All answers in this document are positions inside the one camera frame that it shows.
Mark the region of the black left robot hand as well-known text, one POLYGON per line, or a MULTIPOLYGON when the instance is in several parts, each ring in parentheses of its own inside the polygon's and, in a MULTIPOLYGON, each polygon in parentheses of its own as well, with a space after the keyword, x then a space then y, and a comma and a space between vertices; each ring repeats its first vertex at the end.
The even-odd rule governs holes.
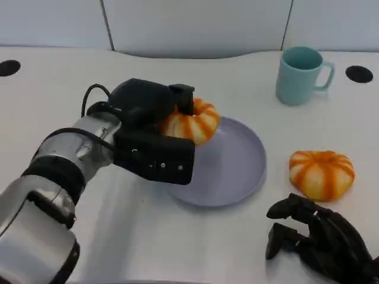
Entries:
POLYGON ((108 103, 120 114, 123 127, 137 129, 161 123, 177 110, 192 115, 194 91, 181 83, 166 86, 132 78, 112 91, 108 103))

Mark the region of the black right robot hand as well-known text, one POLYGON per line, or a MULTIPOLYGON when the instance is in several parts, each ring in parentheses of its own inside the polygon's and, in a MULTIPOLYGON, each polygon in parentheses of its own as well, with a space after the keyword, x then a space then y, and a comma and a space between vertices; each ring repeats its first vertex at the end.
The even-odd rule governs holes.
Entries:
POLYGON ((265 258, 281 250, 298 254, 302 263, 338 283, 378 283, 378 259, 373 258, 355 227, 341 214, 294 193, 276 202, 270 219, 288 217, 307 224, 309 235, 275 222, 268 234, 265 258))

